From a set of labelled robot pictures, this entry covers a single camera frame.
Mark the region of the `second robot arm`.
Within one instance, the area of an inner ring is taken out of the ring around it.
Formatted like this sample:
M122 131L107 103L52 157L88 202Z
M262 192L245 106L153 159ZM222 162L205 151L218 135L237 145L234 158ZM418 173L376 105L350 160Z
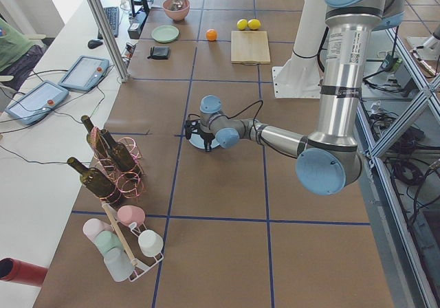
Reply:
M440 25L434 30L432 35L423 42L423 47L430 51L439 51Z

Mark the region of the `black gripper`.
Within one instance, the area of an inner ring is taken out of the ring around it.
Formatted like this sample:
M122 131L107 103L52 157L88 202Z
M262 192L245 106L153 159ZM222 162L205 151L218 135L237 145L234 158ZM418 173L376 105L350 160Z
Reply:
M211 151L211 142L215 138L213 134L207 133L201 129L199 120L187 120L184 125L185 136L189 141L193 133L199 134L204 140L204 151Z

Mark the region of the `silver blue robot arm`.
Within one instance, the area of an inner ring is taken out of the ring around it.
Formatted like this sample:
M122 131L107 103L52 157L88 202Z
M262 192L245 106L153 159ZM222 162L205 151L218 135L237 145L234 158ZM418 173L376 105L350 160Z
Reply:
M209 95L201 100L199 119L186 121L185 136L205 151L213 142L228 149L242 139L268 146L296 158L297 177L307 190L332 195L362 172L353 129L371 32L399 25L405 0L323 1L329 42L314 132L301 135L256 118L235 120L223 112L218 97Z

